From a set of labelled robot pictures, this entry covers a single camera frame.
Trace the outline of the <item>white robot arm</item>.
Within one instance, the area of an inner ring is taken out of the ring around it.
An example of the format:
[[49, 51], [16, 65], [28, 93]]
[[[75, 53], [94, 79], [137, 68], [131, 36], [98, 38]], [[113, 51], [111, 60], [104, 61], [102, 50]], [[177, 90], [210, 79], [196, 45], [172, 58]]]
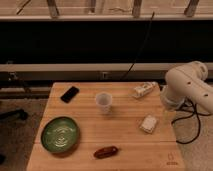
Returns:
[[165, 74], [166, 85], [160, 94], [164, 107], [176, 110], [188, 98], [213, 114], [213, 87], [205, 82], [207, 76], [208, 68], [200, 61], [170, 69]]

